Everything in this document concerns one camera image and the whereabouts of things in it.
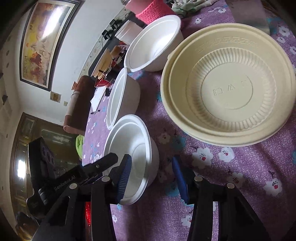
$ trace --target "painting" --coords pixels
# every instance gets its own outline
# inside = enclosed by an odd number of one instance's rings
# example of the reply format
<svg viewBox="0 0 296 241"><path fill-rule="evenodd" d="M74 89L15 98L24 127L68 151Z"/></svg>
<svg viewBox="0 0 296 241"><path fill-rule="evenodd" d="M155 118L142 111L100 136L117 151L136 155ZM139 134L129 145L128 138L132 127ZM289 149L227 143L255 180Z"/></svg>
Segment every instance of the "painting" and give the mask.
<svg viewBox="0 0 296 241"><path fill-rule="evenodd" d="M80 0L39 0L28 16L20 48L20 80L50 91L63 36Z"/></svg>

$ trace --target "table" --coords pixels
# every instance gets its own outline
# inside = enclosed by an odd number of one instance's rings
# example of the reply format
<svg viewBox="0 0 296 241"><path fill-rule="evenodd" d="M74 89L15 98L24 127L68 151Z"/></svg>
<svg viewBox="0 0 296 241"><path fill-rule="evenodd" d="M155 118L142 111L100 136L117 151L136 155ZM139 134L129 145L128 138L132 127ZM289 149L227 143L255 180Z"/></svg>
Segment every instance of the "table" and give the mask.
<svg viewBox="0 0 296 241"><path fill-rule="evenodd" d="M272 37L296 63L296 39L287 25L268 14ZM234 22L224 0L183 20L184 37L217 23ZM182 161L208 181L233 182L257 213L272 240L279 240L296 220L296 109L274 136L256 145L222 148L197 141L179 129L167 115L160 95L161 72L131 74L141 88L136 115L147 125L159 149L160 167L153 184L131 206L111 205L117 240L186 240L193 205L181 200L172 171L171 158ZM90 115L83 145L83 165L103 154L108 136L104 98L100 113ZM218 238L218 204L213 203L213 239Z"/></svg>

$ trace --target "wall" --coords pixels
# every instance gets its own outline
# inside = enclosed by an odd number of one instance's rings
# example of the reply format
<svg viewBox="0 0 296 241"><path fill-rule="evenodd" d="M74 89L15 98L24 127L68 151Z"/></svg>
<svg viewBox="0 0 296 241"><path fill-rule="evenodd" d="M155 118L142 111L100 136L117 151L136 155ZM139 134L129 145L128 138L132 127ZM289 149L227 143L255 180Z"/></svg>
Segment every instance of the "wall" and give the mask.
<svg viewBox="0 0 296 241"><path fill-rule="evenodd" d="M60 103L50 100L50 92L19 81L19 49L29 13L23 16L13 30L12 38L15 41L14 75L25 113L63 125L67 111L63 104L71 99L73 82L78 80L101 33L122 8L120 0L86 0L77 11L65 34L54 71L52 91L62 95Z"/></svg>
<svg viewBox="0 0 296 241"><path fill-rule="evenodd" d="M16 91L16 82L14 75L12 74L15 70L14 45L14 42L10 39L9 41L6 41L0 51L0 70L3 72L1 81L4 80L6 94L12 109L10 123L4 134L4 142L0 146L0 207L13 228L15 227L16 222L10 198L9 168L13 140L22 114L19 96Z"/></svg>

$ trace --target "brown leather sofa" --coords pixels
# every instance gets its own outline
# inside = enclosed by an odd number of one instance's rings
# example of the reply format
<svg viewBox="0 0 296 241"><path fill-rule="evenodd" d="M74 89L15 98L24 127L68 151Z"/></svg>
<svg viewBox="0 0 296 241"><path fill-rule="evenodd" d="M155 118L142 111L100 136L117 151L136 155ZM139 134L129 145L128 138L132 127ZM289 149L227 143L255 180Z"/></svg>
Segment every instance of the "brown leather sofa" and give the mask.
<svg viewBox="0 0 296 241"><path fill-rule="evenodd" d="M84 75L71 96L64 121L64 131L71 134L85 135L85 129L91 108L91 99L94 96L94 81Z"/></svg>

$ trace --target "white bowl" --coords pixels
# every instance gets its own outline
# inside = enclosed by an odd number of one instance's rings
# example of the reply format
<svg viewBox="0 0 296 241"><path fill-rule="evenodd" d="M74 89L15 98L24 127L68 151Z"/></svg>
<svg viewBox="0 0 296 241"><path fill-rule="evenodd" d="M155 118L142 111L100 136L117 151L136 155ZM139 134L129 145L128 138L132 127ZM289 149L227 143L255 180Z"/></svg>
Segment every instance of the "white bowl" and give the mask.
<svg viewBox="0 0 296 241"><path fill-rule="evenodd" d="M129 72L162 70L168 55L184 40L181 20L176 15L159 18L149 24L132 42L124 59Z"/></svg>
<svg viewBox="0 0 296 241"><path fill-rule="evenodd" d="M190 136L219 146L246 146L275 134L294 106L293 66L281 46L243 24L199 30L170 54L161 96Z"/></svg>
<svg viewBox="0 0 296 241"><path fill-rule="evenodd" d="M115 34L115 37L125 42L128 45L134 41L134 39L142 32L142 28L136 25L134 22L127 20L124 25Z"/></svg>
<svg viewBox="0 0 296 241"><path fill-rule="evenodd" d="M108 135L104 156L109 153L118 156L118 163L103 172L107 176L113 167L119 166L125 154L132 157L132 168L121 205L135 203L144 190L156 178L159 168L159 153L154 140L140 117L126 115L112 128Z"/></svg>
<svg viewBox="0 0 296 241"><path fill-rule="evenodd" d="M136 113L141 96L137 81L127 75L123 68L113 86L107 108L106 124L108 130L123 116Z"/></svg>

